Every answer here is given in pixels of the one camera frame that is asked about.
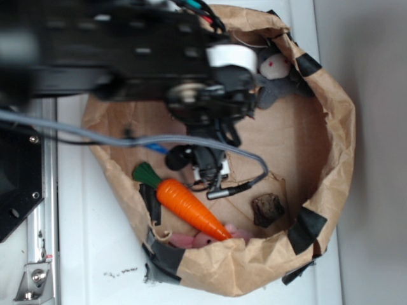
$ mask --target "gray plush toy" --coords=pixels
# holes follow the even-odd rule
[[[261,87],[257,104],[259,108],[267,109],[278,98],[292,93],[303,97],[314,96],[307,82],[275,44],[255,51],[258,53],[259,69],[256,83]]]

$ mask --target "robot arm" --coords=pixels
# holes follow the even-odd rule
[[[0,1],[0,20],[1,103],[79,93],[163,100],[190,135],[240,145],[234,125],[252,116],[256,103],[251,68],[211,60],[208,53],[224,56],[218,46],[230,41],[204,30],[196,15],[145,1],[14,0]],[[255,54],[245,49],[255,67]],[[214,199],[233,194],[220,186],[225,159],[221,149],[193,145],[176,147],[166,160],[173,170],[191,163]]]

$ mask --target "cable connector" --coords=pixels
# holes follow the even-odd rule
[[[220,189],[217,191],[211,191],[208,192],[206,197],[209,200],[214,200],[214,199],[219,199],[219,198],[224,198],[224,197],[229,197],[236,195],[238,193],[244,192],[252,187],[250,182],[243,183],[239,186],[235,187],[227,187],[226,189]]]

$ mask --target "black metal bracket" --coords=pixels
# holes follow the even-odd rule
[[[0,129],[0,243],[43,199],[41,137],[31,127],[24,130]]]

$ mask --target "blue cable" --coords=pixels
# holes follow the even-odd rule
[[[146,144],[143,145],[145,148],[148,148],[152,151],[155,151],[156,153],[160,153],[160,154],[167,154],[168,153],[168,149],[166,149],[165,147],[161,146],[160,144],[157,143],[152,143],[152,144]]]

